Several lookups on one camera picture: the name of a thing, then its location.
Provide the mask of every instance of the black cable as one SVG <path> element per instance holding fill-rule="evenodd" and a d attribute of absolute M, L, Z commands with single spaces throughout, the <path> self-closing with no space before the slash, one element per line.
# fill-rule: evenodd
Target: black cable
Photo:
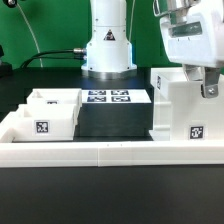
<path fill-rule="evenodd" d="M 26 68 L 33 60 L 35 59 L 76 59 L 76 60 L 84 60 L 83 55 L 75 55 L 73 58 L 65 58 L 65 57 L 43 57 L 43 55 L 48 55 L 48 54 L 64 54 L 64 53 L 74 53 L 73 49 L 72 50 L 53 50 L 53 51 L 45 51 L 41 52 L 38 54 L 35 54 L 33 57 L 30 59 L 24 61 L 20 68 Z"/>

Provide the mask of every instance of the metal bracket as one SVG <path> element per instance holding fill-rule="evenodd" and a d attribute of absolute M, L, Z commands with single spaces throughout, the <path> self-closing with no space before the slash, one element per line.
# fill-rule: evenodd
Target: metal bracket
<path fill-rule="evenodd" d="M 218 82 L 220 73 L 220 68 L 204 68 L 202 84 L 202 96 L 204 98 L 214 98 L 219 95 Z"/>
<path fill-rule="evenodd" d="M 220 68 L 208 68 L 194 65 L 183 65 L 188 81 L 202 81 L 202 96 L 215 98 L 219 95 L 218 82 L 221 74 Z"/>
<path fill-rule="evenodd" d="M 155 16 L 164 16 L 172 12 L 189 8 L 200 0 L 154 0 L 153 11 Z"/>
<path fill-rule="evenodd" d="M 182 65 L 185 76 L 188 81 L 201 81 L 203 80 L 202 67 L 195 65 Z"/>

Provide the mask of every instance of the green wall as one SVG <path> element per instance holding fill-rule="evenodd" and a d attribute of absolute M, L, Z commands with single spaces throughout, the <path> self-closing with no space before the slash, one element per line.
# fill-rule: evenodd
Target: green wall
<path fill-rule="evenodd" d="M 38 40 L 40 50 L 85 47 L 91 38 L 90 0 L 25 0 L 19 1 Z M 170 66 L 164 52 L 159 20 L 152 11 L 153 0 L 137 0 L 133 21 L 134 62 L 139 67 Z M 132 0 L 127 0 L 129 31 Z M 18 8 L 9 9 L 0 2 L 0 44 L 4 61 L 18 68 L 37 53 L 34 41 Z M 75 60 L 44 60 L 44 66 L 75 66 Z"/>

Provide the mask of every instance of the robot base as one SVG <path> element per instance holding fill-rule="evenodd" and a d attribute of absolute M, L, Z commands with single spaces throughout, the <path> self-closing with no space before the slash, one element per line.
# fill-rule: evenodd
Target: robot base
<path fill-rule="evenodd" d="M 82 66 L 82 75 L 91 78 L 97 78 L 102 80 L 112 80 L 112 79 L 124 79 L 128 77 L 133 77 L 137 75 L 137 66 L 133 65 L 129 70 L 122 72 L 96 72 L 90 71 L 85 68 L 86 66 Z"/>

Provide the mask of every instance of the warning label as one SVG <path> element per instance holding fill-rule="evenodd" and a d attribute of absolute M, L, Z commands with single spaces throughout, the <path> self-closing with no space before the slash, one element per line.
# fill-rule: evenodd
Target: warning label
<path fill-rule="evenodd" d="M 105 36 L 104 40 L 115 40 L 114 35 L 111 30 L 109 30 L 107 32 L 107 35 Z"/>

